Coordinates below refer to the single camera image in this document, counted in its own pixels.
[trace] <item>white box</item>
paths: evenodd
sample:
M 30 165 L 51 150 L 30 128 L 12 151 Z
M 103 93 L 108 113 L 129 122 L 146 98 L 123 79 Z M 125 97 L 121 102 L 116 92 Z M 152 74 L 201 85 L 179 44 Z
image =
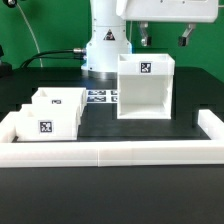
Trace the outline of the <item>white box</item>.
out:
M 174 66 L 168 54 L 119 55 L 118 119 L 171 119 Z
M 0 123 L 0 142 L 11 143 L 16 137 L 15 120 L 17 114 L 18 112 L 9 112 Z
M 76 140 L 78 106 L 24 104 L 16 119 L 18 141 Z
M 38 88 L 32 104 L 80 104 L 80 115 L 86 106 L 86 88 Z

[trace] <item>green wall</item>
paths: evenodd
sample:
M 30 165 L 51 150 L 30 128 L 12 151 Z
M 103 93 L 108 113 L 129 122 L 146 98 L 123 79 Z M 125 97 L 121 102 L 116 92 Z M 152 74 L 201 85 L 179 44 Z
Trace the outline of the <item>green wall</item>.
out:
M 91 38 L 91 15 L 89 0 L 20 1 L 36 34 L 41 51 L 85 47 Z M 177 46 L 177 39 L 186 24 L 151 23 L 152 47 L 140 45 L 136 23 L 133 24 L 132 43 L 135 53 L 169 53 L 177 66 L 204 68 L 224 81 L 224 9 L 214 24 L 198 24 L 188 47 Z M 3 61 L 14 68 L 37 53 L 30 32 L 18 9 L 7 8 L 0 1 L 0 44 L 4 48 Z M 80 66 L 73 60 L 45 60 L 44 66 Z

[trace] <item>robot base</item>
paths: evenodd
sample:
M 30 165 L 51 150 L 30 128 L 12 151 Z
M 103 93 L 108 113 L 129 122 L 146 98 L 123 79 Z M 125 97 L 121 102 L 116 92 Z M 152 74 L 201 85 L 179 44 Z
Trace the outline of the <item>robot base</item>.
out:
M 95 72 L 89 70 L 82 70 L 82 75 L 102 80 L 117 79 L 117 72 Z

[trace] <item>white plastic frame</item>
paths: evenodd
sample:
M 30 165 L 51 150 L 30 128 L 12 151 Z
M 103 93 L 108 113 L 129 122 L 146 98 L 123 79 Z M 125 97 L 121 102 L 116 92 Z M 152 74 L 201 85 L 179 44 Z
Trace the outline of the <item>white plastic frame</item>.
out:
M 212 136 L 211 140 L 0 143 L 0 167 L 224 164 L 224 133 L 213 132 L 217 123 L 210 122 L 211 118 L 218 121 L 218 130 L 222 131 L 224 123 L 212 112 L 199 112 L 199 125 Z

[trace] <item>tall white box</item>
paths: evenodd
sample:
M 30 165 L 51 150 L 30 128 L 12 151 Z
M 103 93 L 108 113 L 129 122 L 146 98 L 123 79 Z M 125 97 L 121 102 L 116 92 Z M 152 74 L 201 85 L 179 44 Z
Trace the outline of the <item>tall white box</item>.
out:
M 118 58 L 118 119 L 171 119 L 175 62 L 168 54 Z

